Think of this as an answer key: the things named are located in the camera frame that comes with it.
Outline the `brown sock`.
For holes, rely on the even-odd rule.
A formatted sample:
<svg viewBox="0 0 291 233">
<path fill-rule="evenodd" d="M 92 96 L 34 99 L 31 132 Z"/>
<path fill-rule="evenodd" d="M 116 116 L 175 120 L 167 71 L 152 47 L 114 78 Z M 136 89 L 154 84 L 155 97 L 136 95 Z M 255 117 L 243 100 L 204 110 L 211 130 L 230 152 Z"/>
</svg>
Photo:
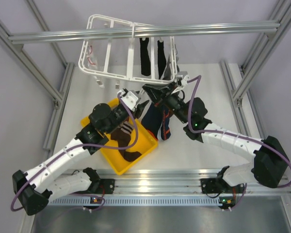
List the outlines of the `brown sock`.
<svg viewBox="0 0 291 233">
<path fill-rule="evenodd" d="M 116 141 L 119 148 L 127 147 L 131 140 L 132 131 L 133 125 L 128 121 L 125 121 L 120 127 L 111 133 L 111 140 Z M 141 156 L 141 153 L 138 151 L 129 152 L 127 150 L 119 150 L 119 153 L 123 159 L 128 162 L 133 162 Z"/>
</svg>

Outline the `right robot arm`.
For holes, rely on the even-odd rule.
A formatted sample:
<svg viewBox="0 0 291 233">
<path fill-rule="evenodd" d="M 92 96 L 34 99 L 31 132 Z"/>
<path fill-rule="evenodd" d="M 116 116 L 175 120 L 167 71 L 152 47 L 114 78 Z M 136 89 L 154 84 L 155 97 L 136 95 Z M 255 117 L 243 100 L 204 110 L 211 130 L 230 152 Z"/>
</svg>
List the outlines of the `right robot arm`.
<svg viewBox="0 0 291 233">
<path fill-rule="evenodd" d="M 152 103 L 164 105 L 186 126 L 191 140 L 220 147 L 247 161 L 239 166 L 225 166 L 217 174 L 216 185 L 221 192 L 229 192 L 242 183 L 259 183 L 268 188 L 281 188 L 280 181 L 290 161 L 279 140 L 273 136 L 252 138 L 234 133 L 207 119 L 207 109 L 201 98 L 192 93 L 188 102 L 174 93 L 175 84 L 156 86 L 145 84 L 143 90 Z"/>
</svg>

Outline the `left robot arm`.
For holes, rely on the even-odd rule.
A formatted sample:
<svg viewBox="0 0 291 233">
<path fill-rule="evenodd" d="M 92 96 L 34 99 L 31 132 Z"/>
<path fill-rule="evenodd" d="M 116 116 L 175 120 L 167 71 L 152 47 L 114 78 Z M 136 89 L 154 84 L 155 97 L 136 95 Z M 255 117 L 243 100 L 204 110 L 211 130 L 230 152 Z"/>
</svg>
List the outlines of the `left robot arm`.
<svg viewBox="0 0 291 233">
<path fill-rule="evenodd" d="M 33 216 L 57 198 L 76 192 L 98 191 L 100 177 L 90 167 L 70 177 L 60 176 L 100 149 L 129 151 L 138 144 L 139 129 L 136 119 L 140 117 L 147 103 L 145 101 L 132 105 L 130 101 L 124 102 L 119 98 L 115 107 L 106 103 L 96 105 L 88 116 L 89 123 L 66 146 L 36 167 L 27 171 L 18 170 L 12 175 L 15 197 L 11 203 L 11 211 L 24 210 L 28 216 Z M 134 130 L 135 139 L 110 146 L 108 142 L 116 130 Z"/>
</svg>

